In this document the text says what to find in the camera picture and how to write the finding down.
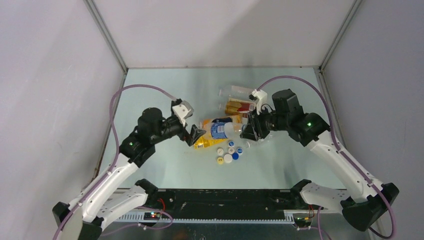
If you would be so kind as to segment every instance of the blue label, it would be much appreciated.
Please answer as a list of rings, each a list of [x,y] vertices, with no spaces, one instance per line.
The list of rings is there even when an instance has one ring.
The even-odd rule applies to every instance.
[[[210,135],[213,139],[226,139],[227,136],[224,132],[225,122],[217,122],[210,127]]]

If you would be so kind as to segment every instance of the yellow packaging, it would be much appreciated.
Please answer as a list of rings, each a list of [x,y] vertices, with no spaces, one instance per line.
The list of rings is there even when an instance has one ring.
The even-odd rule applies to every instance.
[[[212,122],[220,122],[219,120],[224,120],[226,118],[231,118],[231,121],[228,122],[233,122],[233,123],[237,123],[237,124],[241,124],[242,123],[242,118],[240,117],[240,115],[232,115],[232,116],[224,116],[224,117],[220,117],[220,118],[210,118],[210,119],[205,119],[202,123],[201,123],[201,127],[205,126],[206,124],[212,123]],[[194,143],[194,149],[204,149],[222,142],[225,142],[227,139],[213,139],[213,140],[207,140],[205,139],[203,136],[201,136],[195,143]]]

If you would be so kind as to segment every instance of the white wall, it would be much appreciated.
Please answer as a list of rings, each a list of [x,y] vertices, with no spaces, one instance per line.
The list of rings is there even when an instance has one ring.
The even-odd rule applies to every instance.
[[[122,71],[82,0],[0,2],[0,238],[51,239],[91,180]]]
[[[317,66],[353,0],[96,0],[130,68]]]
[[[422,0],[365,1],[324,73],[348,149],[400,189],[400,240],[423,238],[423,13]]]

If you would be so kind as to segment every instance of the red wire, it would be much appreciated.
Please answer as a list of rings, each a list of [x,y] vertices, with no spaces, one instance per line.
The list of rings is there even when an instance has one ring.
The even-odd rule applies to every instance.
[[[314,211],[314,208],[312,207],[312,205],[309,205],[309,207],[310,207],[310,209],[312,210],[312,212],[313,212],[313,215],[311,216],[311,214],[309,214],[309,216],[310,216],[310,218],[313,218],[313,217],[315,217],[315,211]]]
[[[165,211],[165,202],[164,202],[164,200],[162,198],[159,198],[157,201],[162,203],[162,207],[163,207],[162,208],[162,211]]]

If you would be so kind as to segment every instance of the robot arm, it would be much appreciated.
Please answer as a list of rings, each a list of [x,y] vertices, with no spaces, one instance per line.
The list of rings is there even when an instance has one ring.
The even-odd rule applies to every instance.
[[[383,184],[360,165],[337,139],[333,142],[330,126],[318,114],[304,113],[296,94],[290,89],[272,95],[275,110],[271,112],[266,108],[262,109],[266,102],[263,98],[267,94],[259,92],[255,90],[249,96],[257,102],[256,110],[248,114],[248,124],[240,137],[258,141],[264,139],[270,131],[287,131],[293,140],[318,155],[346,187],[346,190],[331,189],[305,179],[291,191],[300,195],[306,204],[322,206],[343,214],[353,227],[366,231],[387,211],[374,186],[390,204],[399,194],[399,189],[393,183]],[[370,178],[371,183],[364,179],[347,158]]]
[[[172,115],[165,119],[158,108],[151,107],[144,110],[134,131],[119,146],[115,166],[110,169],[109,165],[69,204],[59,202],[54,206],[53,215],[57,224],[60,225],[76,207],[82,218],[78,239],[95,240],[114,220],[149,201],[149,195],[157,191],[157,188],[145,179],[137,181],[130,190],[117,198],[110,201],[108,199],[155,153],[155,144],[178,136],[180,140],[192,146],[205,134],[204,130],[198,129],[195,125],[191,127],[190,133],[186,131],[186,119],[193,115],[193,108],[188,102],[181,99],[172,101],[171,112]],[[82,201],[92,188],[94,190]]]

